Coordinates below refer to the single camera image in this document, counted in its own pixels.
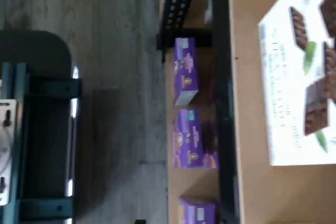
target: product packaging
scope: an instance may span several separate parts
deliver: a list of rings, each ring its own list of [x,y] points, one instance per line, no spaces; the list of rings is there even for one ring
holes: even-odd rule
[[[174,105],[188,105],[199,91],[194,38],[175,39],[172,68]]]
[[[201,198],[179,198],[179,224],[215,224],[216,204]]]
[[[259,23],[271,165],[336,163],[336,0],[277,0]]]
[[[173,120],[174,168],[217,168],[217,137],[209,121],[201,123],[199,110],[180,110]]]

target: gray floor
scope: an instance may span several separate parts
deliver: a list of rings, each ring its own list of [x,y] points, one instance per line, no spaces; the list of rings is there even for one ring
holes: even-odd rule
[[[64,39],[83,78],[77,223],[167,223],[158,0],[1,0],[0,10],[5,28]]]

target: store shelf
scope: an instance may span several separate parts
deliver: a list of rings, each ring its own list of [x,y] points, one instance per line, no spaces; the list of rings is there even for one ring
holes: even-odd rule
[[[223,223],[239,223],[229,0],[213,1],[216,116],[218,123],[219,189]]]
[[[215,66],[215,113],[218,122],[219,169],[218,170],[180,170],[173,169],[168,155],[169,175],[169,223],[177,220],[176,206],[179,195],[214,197],[221,203],[222,223],[239,223],[238,179],[236,162],[236,143],[233,110],[233,83],[230,55],[229,1],[213,1],[213,28],[205,28],[204,18],[196,12],[204,13],[206,0],[187,0],[184,12],[179,7],[184,0],[164,0],[161,8],[160,32],[157,35],[157,49],[162,51],[162,60],[166,60],[167,85],[167,131],[170,132],[170,120],[179,110],[172,106],[170,94],[170,62],[176,37],[195,37],[199,72],[209,66]],[[192,13],[187,13],[191,5]],[[168,135],[168,152],[171,152],[171,138]]]

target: cardboard surface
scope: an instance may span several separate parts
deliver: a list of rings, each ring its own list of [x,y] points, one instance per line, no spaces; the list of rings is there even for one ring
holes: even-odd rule
[[[336,166],[269,165],[258,23],[275,1],[230,0],[241,222],[335,223]]]

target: teal metal frame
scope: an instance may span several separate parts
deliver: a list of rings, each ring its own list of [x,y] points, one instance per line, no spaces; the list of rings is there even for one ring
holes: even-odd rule
[[[8,205],[2,208],[2,223],[37,223],[66,220],[73,216],[73,198],[26,198],[28,116],[32,99],[68,100],[81,96],[81,81],[33,76],[25,63],[2,65],[1,99],[17,101],[16,129],[12,152],[12,177]]]

